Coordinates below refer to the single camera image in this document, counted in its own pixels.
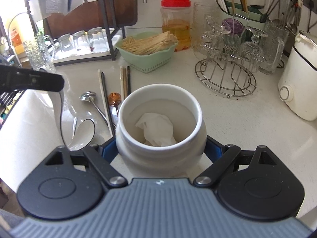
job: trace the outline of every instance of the white pot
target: white pot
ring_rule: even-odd
[[[162,99],[172,102],[158,103]],[[167,147],[143,144],[143,130],[135,124],[144,113],[149,112],[164,114],[171,120],[177,144]],[[168,178],[185,173],[200,160],[206,138],[206,126],[198,101],[178,86],[153,84],[142,87],[124,100],[119,111],[116,144],[135,177]]]
[[[317,37],[300,31],[278,83],[282,99],[299,117],[317,118]]]

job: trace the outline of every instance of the purple object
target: purple object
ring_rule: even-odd
[[[238,21],[238,20],[233,21],[232,18],[225,19],[224,21],[230,25],[230,28],[232,31],[233,31],[233,22],[234,22],[234,24],[235,24],[234,34],[241,35],[241,33],[244,29],[244,26],[242,25],[242,23],[240,21]]]

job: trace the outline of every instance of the crumpled tissue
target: crumpled tissue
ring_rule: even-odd
[[[143,129],[146,145],[166,147],[177,143],[173,137],[173,124],[166,115],[145,113],[135,126]]]

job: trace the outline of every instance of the gray ribbed panel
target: gray ribbed panel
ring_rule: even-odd
[[[134,179],[112,189],[94,210],[73,220],[28,218],[11,230],[17,238],[300,238],[311,231],[295,218],[257,223],[240,218],[209,189],[187,179]]]

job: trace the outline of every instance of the plastic basket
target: plastic basket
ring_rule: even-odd
[[[133,36],[134,39],[143,39],[148,38],[151,36],[157,35],[155,32],[143,32],[138,35]],[[121,40],[118,42],[115,47],[120,51],[123,59],[129,63],[133,68],[136,68],[139,71],[148,73],[156,68],[168,63],[174,53],[175,47],[177,46],[178,42],[175,45],[172,45],[167,50],[158,51],[151,55],[135,55],[130,52],[127,52],[121,48],[122,42]]]

